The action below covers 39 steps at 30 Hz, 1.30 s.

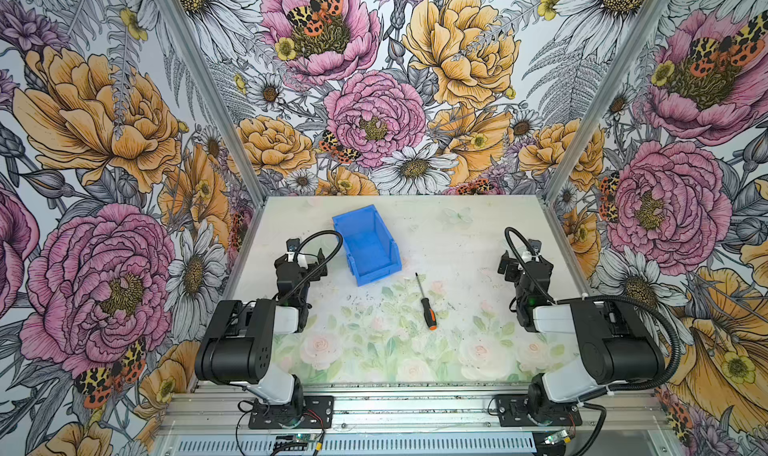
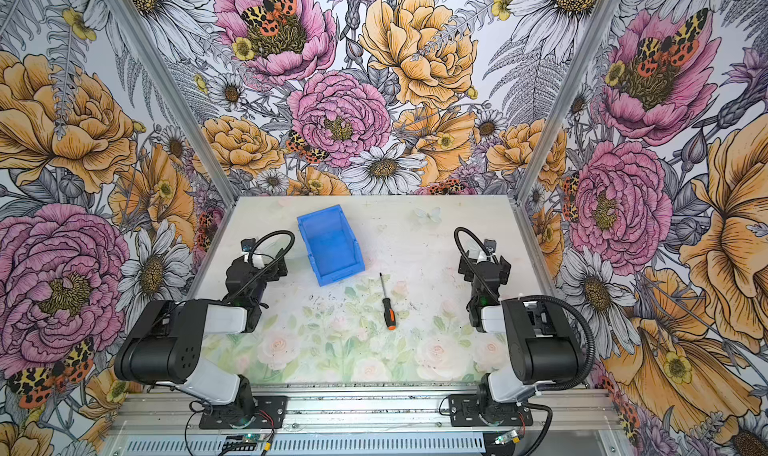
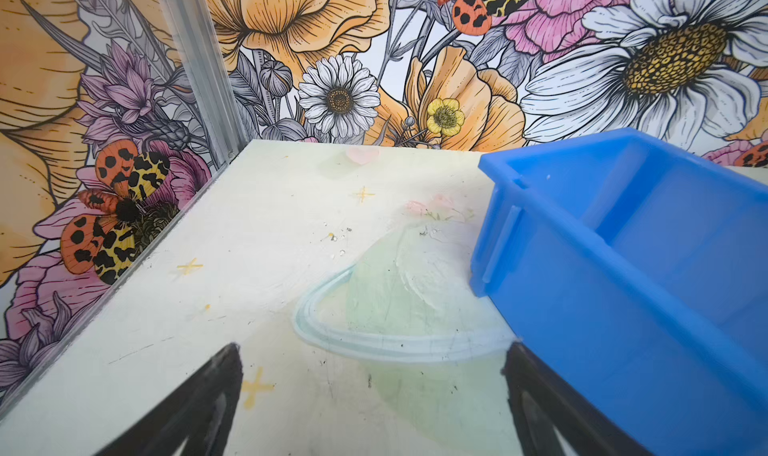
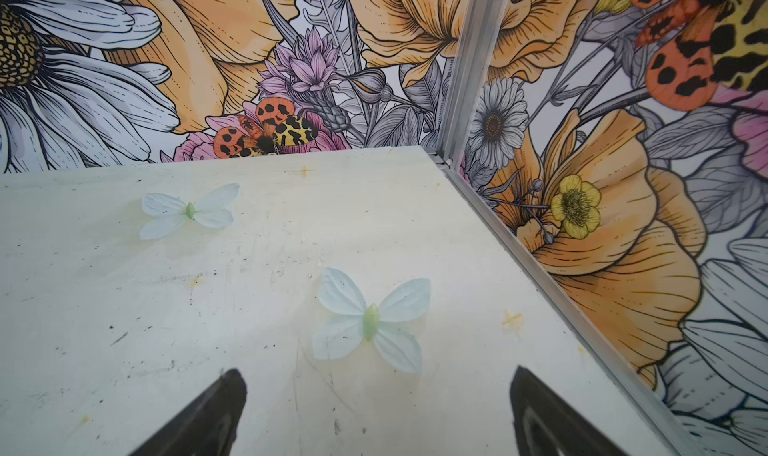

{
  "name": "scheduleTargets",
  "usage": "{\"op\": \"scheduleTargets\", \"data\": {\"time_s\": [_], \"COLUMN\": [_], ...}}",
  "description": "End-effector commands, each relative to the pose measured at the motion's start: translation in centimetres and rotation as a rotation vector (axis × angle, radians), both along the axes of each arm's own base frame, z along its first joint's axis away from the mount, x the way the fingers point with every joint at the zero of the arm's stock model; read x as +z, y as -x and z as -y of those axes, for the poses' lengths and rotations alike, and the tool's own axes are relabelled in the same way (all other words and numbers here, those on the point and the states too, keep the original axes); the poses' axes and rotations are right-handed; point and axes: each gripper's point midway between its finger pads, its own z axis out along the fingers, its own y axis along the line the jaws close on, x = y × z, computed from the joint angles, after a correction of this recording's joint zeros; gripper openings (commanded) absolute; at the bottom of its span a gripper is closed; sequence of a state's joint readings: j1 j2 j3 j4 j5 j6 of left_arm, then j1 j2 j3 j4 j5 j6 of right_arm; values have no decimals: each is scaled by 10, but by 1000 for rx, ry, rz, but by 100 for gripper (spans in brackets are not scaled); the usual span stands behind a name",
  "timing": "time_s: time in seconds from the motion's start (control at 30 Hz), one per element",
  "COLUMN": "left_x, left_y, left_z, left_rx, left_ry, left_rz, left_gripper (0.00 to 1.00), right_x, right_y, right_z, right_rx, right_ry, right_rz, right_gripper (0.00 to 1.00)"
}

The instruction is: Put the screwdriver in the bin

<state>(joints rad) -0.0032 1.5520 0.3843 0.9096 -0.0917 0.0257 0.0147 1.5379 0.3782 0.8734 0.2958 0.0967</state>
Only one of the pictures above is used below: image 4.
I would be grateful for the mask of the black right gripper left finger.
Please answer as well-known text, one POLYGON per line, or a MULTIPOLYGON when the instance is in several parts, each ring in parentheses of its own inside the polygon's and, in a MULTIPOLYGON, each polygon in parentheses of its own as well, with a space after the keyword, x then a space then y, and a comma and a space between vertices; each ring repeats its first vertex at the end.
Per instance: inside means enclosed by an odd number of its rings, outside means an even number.
POLYGON ((131 456, 229 455, 247 399, 239 370, 220 375, 131 456))

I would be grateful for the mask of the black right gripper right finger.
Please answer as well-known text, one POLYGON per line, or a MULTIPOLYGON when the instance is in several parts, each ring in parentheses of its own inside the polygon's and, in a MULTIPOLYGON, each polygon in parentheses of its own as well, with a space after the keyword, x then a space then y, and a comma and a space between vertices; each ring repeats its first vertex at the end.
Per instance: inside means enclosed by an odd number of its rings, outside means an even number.
POLYGON ((529 369, 516 368, 509 389, 518 453, 522 456, 626 456, 529 369))

